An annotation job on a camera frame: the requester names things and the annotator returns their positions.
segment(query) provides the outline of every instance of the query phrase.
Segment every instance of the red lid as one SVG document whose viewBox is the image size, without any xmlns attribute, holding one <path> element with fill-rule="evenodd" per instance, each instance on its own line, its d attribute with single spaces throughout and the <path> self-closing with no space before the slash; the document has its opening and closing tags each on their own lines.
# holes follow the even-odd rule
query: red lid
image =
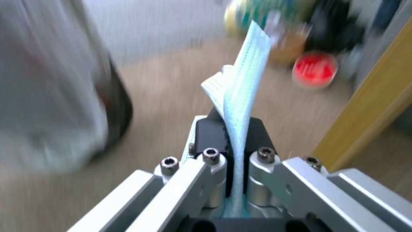
<svg viewBox="0 0 412 232">
<path fill-rule="evenodd" d="M 329 54 L 311 52 L 296 61 L 294 70 L 295 77 L 307 85 L 325 85 L 333 80 L 337 63 Z"/>
</svg>

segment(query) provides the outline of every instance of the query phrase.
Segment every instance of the yellow wooden panel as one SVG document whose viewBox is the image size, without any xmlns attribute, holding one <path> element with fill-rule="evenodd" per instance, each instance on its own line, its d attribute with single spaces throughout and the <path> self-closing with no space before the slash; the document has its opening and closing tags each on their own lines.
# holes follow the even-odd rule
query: yellow wooden panel
<svg viewBox="0 0 412 232">
<path fill-rule="evenodd" d="M 313 155 L 337 170 L 374 139 L 410 103 L 412 19 L 391 43 Z"/>
</svg>

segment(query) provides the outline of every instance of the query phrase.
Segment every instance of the hex socket screw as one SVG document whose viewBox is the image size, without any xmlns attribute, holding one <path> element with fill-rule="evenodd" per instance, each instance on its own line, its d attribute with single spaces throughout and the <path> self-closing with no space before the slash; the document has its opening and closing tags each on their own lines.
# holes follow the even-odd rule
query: hex socket screw
<svg viewBox="0 0 412 232">
<path fill-rule="evenodd" d="M 308 156 L 306 158 L 304 158 L 304 160 L 306 161 L 307 164 L 309 164 L 309 166 L 313 167 L 313 169 L 315 169 L 316 171 L 320 172 L 322 169 L 322 162 L 315 158 L 315 157 L 311 157 Z"/>
<path fill-rule="evenodd" d="M 209 165 L 215 165 L 219 163 L 220 152 L 216 148 L 206 148 L 202 153 L 203 162 Z"/>
<path fill-rule="evenodd" d="M 166 157 L 160 162 L 160 170 L 163 175 L 171 176 L 179 170 L 179 161 L 173 156 Z"/>
<path fill-rule="evenodd" d="M 257 150 L 257 159 L 262 163 L 273 163 L 276 153 L 270 147 L 261 147 Z"/>
</svg>

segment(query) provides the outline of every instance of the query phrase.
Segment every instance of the white fabric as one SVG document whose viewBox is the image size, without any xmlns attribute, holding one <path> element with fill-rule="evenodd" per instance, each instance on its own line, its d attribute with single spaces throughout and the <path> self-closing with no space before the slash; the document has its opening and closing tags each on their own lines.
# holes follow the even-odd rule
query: white fabric
<svg viewBox="0 0 412 232">
<path fill-rule="evenodd" d="M 224 66 L 201 85 L 225 121 L 234 153 L 234 179 L 225 217 L 239 217 L 243 206 L 243 152 L 249 120 L 270 52 L 269 37 L 252 22 L 232 67 Z"/>
<path fill-rule="evenodd" d="M 80 0 L 0 0 L 0 164 L 80 167 L 105 145 L 109 56 Z"/>
</svg>

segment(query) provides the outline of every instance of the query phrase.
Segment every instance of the machine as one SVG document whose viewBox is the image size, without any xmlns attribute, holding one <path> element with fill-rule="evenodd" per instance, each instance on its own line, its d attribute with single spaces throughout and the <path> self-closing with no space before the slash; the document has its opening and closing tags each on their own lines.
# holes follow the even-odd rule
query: machine
<svg viewBox="0 0 412 232">
<path fill-rule="evenodd" d="M 244 154 L 240 218 L 222 217 L 234 159 L 213 109 L 195 117 L 181 161 L 136 170 L 69 231 L 412 231 L 410 202 L 356 169 L 328 173 L 315 157 L 281 161 L 257 118 Z"/>
</svg>

